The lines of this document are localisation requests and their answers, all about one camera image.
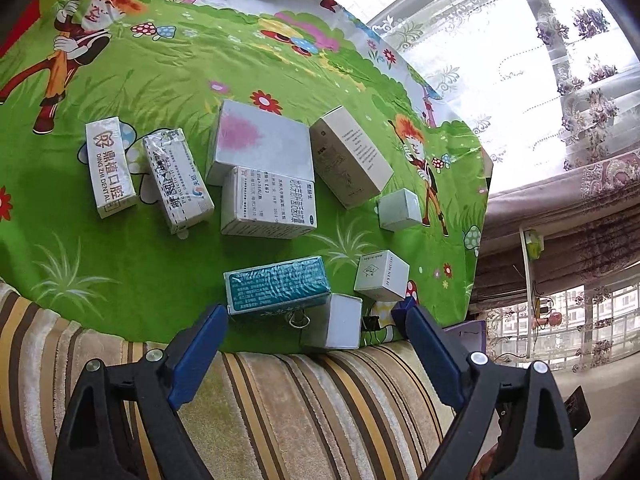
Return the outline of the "large beige cardboard box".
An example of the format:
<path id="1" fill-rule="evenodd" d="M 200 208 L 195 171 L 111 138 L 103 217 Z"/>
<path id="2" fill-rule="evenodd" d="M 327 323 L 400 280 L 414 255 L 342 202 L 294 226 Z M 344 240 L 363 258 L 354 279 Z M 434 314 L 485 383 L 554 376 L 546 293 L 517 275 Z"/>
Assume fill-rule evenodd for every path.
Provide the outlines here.
<path id="1" fill-rule="evenodd" d="M 344 106 L 321 116 L 309 133 L 314 170 L 346 209 L 382 193 L 393 169 Z"/>

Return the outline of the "white dental box red text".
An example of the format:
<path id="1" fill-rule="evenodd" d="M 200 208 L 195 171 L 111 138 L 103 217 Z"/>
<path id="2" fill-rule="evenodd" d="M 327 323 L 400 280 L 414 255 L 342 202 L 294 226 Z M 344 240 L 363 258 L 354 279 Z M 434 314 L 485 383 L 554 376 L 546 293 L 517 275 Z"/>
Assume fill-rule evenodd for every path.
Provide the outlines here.
<path id="1" fill-rule="evenodd" d="M 134 190 L 117 117 L 86 125 L 87 165 L 96 211 L 101 219 L 134 206 Z"/>

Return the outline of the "black binder clip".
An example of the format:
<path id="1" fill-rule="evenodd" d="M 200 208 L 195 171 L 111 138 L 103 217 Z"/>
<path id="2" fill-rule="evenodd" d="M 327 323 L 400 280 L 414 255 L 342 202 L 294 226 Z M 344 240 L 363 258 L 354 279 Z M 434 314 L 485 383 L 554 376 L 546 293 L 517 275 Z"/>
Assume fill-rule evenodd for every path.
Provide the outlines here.
<path id="1" fill-rule="evenodd" d="M 380 330 L 392 330 L 395 326 L 390 321 L 383 322 L 377 315 L 365 315 L 361 319 L 361 329 L 364 332 L 379 332 Z"/>

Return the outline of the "teal box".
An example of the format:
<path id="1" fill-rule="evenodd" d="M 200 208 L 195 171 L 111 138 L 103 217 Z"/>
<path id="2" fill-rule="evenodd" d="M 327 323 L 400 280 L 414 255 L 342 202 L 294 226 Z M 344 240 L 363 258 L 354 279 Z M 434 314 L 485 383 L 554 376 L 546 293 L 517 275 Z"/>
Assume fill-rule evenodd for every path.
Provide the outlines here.
<path id="1" fill-rule="evenodd" d="M 224 288 L 231 316 L 296 312 L 320 306 L 331 295 L 319 256 L 224 272 Z"/>

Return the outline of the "white jeyin cube box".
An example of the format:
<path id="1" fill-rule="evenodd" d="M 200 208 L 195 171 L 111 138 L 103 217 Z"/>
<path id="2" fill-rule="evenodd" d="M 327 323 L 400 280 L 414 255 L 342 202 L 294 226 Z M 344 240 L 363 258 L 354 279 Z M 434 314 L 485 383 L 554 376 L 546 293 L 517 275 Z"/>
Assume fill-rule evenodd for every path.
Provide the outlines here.
<path id="1" fill-rule="evenodd" d="M 359 259 L 354 291 L 374 301 L 403 300 L 410 266 L 390 250 L 372 252 Z"/>

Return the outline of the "green tissue pack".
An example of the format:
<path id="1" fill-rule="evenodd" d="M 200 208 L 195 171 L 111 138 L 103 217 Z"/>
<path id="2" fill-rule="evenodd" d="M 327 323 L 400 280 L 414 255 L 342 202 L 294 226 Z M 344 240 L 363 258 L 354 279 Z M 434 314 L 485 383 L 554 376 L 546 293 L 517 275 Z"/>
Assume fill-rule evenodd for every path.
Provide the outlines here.
<path id="1" fill-rule="evenodd" d="M 544 237 L 536 230 L 527 230 L 524 232 L 524 240 L 528 260 L 538 260 L 544 251 Z"/>

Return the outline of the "white shelf board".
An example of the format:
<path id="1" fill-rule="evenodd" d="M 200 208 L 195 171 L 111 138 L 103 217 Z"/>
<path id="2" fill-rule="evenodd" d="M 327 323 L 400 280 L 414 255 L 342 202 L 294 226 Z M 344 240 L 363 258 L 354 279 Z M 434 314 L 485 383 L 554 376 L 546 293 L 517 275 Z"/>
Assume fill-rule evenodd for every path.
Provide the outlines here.
<path id="1" fill-rule="evenodd" d="M 526 318 L 527 318 L 527 332 L 526 332 L 526 347 L 525 347 L 525 359 L 530 360 L 532 358 L 532 341 L 533 341 L 533 283 L 532 272 L 530 272 L 530 262 L 526 244 L 526 233 L 523 228 L 518 229 L 518 236 L 520 237 L 521 252 L 523 258 L 523 270 L 525 280 L 525 292 L 526 292 Z"/>

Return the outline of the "white medicine box text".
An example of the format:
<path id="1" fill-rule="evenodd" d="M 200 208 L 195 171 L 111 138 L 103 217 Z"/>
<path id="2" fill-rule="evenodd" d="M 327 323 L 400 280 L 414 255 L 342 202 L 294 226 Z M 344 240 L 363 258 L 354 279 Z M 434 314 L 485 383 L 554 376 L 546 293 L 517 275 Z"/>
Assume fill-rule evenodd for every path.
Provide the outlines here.
<path id="1" fill-rule="evenodd" d="M 292 240 L 317 226 L 314 182 L 240 166 L 224 178 L 222 235 Z"/>

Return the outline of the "silver white oblong box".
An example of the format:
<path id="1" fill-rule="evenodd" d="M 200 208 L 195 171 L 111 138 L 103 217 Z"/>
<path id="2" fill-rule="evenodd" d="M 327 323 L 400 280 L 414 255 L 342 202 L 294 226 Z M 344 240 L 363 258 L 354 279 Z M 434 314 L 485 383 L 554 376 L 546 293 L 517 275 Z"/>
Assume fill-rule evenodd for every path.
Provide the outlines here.
<path id="1" fill-rule="evenodd" d="M 321 350 L 352 350 L 360 346 L 362 299 L 332 294 L 324 304 L 306 311 L 309 324 L 302 346 Z"/>

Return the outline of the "green cartoon print cloth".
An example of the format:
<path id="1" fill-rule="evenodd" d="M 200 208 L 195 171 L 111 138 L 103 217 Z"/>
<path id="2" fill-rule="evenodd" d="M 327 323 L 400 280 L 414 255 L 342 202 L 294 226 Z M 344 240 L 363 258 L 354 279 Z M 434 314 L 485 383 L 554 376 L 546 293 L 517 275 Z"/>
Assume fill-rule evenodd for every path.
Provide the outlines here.
<path id="1" fill-rule="evenodd" d="M 361 256 L 410 266 L 442 325 L 468 312 L 487 206 L 480 142 L 408 62 L 334 0 L 1 0 L 1 275 L 40 306 L 130 340 L 169 340 L 224 300 L 224 272 L 320 256 L 348 294 Z M 388 192 L 427 222 L 397 233 L 375 202 L 318 182 L 319 225 L 296 240 L 171 235 L 143 138 L 181 128 L 206 168 L 223 100 L 310 125 L 344 106 L 393 169 Z M 101 219 L 86 125 L 117 117 L 138 200 Z"/>

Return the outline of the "white box pink stain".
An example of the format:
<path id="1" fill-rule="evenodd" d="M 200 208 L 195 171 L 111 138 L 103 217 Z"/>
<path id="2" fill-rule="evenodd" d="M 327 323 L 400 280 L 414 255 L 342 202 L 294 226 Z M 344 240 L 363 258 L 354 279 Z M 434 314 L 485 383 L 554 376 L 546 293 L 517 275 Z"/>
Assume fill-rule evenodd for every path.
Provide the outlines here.
<path id="1" fill-rule="evenodd" d="M 205 182 L 223 185 L 236 166 L 313 181 L 309 127 L 258 107 L 223 100 L 209 137 Z"/>

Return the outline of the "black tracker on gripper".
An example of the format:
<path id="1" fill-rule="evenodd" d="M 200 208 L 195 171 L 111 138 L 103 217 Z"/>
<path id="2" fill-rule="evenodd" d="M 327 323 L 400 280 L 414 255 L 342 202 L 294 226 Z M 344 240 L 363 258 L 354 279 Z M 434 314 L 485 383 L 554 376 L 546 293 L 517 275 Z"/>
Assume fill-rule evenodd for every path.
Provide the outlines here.
<path id="1" fill-rule="evenodd" d="M 588 408 L 582 386 L 578 386 L 564 401 L 568 420 L 570 421 L 570 429 L 573 437 L 576 437 L 591 420 L 591 414 Z"/>

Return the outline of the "pink toy on shelf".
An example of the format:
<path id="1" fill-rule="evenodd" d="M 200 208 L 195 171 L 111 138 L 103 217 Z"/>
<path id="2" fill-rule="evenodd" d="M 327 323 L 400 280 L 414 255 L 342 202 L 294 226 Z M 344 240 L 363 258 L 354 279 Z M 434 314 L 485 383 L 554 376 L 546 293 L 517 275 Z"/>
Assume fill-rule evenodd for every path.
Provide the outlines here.
<path id="1" fill-rule="evenodd" d="M 556 327 L 560 326 L 563 321 L 563 315 L 559 311 L 551 311 L 546 316 L 538 316 L 534 319 L 534 326 L 536 328 L 541 327 Z"/>

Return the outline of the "small silver white box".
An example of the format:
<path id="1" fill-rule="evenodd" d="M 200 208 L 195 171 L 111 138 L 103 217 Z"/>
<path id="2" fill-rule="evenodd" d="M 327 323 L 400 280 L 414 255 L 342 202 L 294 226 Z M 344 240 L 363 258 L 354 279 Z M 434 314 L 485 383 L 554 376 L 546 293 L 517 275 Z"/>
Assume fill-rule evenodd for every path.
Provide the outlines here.
<path id="1" fill-rule="evenodd" d="M 419 197 L 406 188 L 382 196 L 378 202 L 378 223 L 381 229 L 390 232 L 420 226 L 422 216 Z"/>

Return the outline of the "wrapped white medicine box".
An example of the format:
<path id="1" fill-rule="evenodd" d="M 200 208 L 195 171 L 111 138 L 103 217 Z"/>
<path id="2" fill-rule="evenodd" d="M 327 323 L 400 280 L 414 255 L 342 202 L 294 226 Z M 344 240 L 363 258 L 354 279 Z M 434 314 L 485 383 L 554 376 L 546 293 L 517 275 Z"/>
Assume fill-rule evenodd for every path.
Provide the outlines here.
<path id="1" fill-rule="evenodd" d="M 210 218 L 215 204 L 181 128 L 163 129 L 143 138 L 169 232 L 178 235 Z"/>

